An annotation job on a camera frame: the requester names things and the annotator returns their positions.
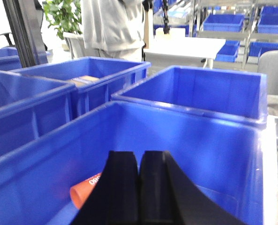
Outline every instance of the black pole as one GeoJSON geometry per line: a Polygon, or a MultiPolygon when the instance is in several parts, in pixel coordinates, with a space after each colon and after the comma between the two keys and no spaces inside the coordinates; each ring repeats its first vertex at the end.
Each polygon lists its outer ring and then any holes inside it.
{"type": "Polygon", "coordinates": [[[170,28],[168,27],[168,4],[167,0],[163,0],[163,12],[164,12],[164,34],[169,34],[170,28]]]}
{"type": "Polygon", "coordinates": [[[23,67],[47,63],[33,0],[3,0],[15,46],[23,67]]]}

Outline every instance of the blue storage crate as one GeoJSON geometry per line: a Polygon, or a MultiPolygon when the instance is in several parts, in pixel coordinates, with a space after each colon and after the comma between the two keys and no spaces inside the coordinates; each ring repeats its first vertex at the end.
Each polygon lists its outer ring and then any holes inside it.
{"type": "Polygon", "coordinates": [[[261,10],[261,15],[278,15],[278,7],[265,6],[261,10]]]}
{"type": "Polygon", "coordinates": [[[162,0],[154,0],[153,2],[153,13],[158,12],[162,8],[162,0]]]}
{"type": "Polygon", "coordinates": [[[13,47],[4,47],[0,49],[0,70],[13,70],[22,68],[18,51],[13,47]]]}
{"type": "Polygon", "coordinates": [[[211,200],[263,224],[260,133],[253,127],[109,102],[0,159],[0,225],[68,225],[69,188],[103,170],[110,150],[169,150],[211,200]]]}
{"type": "Polygon", "coordinates": [[[112,99],[264,128],[266,87],[263,74],[171,66],[113,94],[112,99]]]}
{"type": "Polygon", "coordinates": [[[275,49],[271,49],[271,48],[261,48],[259,54],[258,54],[258,57],[260,58],[261,55],[263,55],[265,52],[269,52],[269,51],[275,51],[275,49]]]}
{"type": "Polygon", "coordinates": [[[269,42],[251,42],[249,48],[249,56],[259,56],[261,49],[266,50],[278,50],[278,43],[269,43],[269,42]]]}
{"type": "Polygon", "coordinates": [[[74,88],[0,71],[0,156],[71,121],[74,88]]]}
{"type": "Polygon", "coordinates": [[[20,58],[17,55],[0,58],[0,70],[9,71],[21,68],[20,58]]]}
{"type": "Polygon", "coordinates": [[[57,64],[43,64],[14,70],[23,75],[38,75],[69,80],[83,75],[99,81],[77,87],[72,98],[74,118],[110,100],[111,94],[146,77],[149,62],[83,57],[57,64]]]}
{"type": "Polygon", "coordinates": [[[262,15],[257,25],[257,32],[278,34],[278,15],[262,15]]]}
{"type": "Polygon", "coordinates": [[[244,15],[210,14],[203,22],[203,30],[239,32],[243,22],[244,15]]]}
{"type": "Polygon", "coordinates": [[[225,45],[233,45],[233,46],[240,46],[240,41],[236,40],[226,40],[225,45]]]}
{"type": "Polygon", "coordinates": [[[235,62],[238,53],[239,46],[225,44],[217,53],[215,61],[235,62]]]}
{"type": "Polygon", "coordinates": [[[4,47],[0,48],[0,58],[18,55],[18,51],[14,47],[4,47]]]}

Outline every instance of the green leaves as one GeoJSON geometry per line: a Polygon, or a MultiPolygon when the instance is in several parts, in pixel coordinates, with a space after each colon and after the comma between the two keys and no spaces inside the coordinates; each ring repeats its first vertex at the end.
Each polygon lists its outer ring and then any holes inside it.
{"type": "Polygon", "coordinates": [[[44,4],[48,27],[54,26],[57,36],[64,39],[63,32],[81,34],[82,24],[80,0],[47,0],[44,4]]]}

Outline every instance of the wall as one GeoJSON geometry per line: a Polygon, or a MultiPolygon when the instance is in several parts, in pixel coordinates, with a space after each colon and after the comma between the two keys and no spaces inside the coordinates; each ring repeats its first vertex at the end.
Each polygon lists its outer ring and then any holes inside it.
{"type": "MultiPolygon", "coordinates": [[[[0,0],[0,34],[5,32],[11,32],[11,29],[8,23],[8,18],[3,6],[3,2],[0,0]]],[[[56,36],[56,32],[52,27],[48,28],[48,22],[46,21],[45,16],[43,18],[41,32],[43,41],[47,45],[48,49],[60,47],[61,40],[56,36]]],[[[4,35],[0,36],[0,48],[7,45],[8,42],[4,35]]]]}

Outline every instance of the orange cylindrical object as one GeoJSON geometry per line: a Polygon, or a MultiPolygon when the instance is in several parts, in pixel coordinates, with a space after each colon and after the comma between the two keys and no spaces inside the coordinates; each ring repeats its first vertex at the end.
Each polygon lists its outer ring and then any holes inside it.
{"type": "Polygon", "coordinates": [[[80,209],[83,206],[97,184],[100,176],[101,173],[98,173],[70,188],[70,197],[76,208],[80,209]]]}

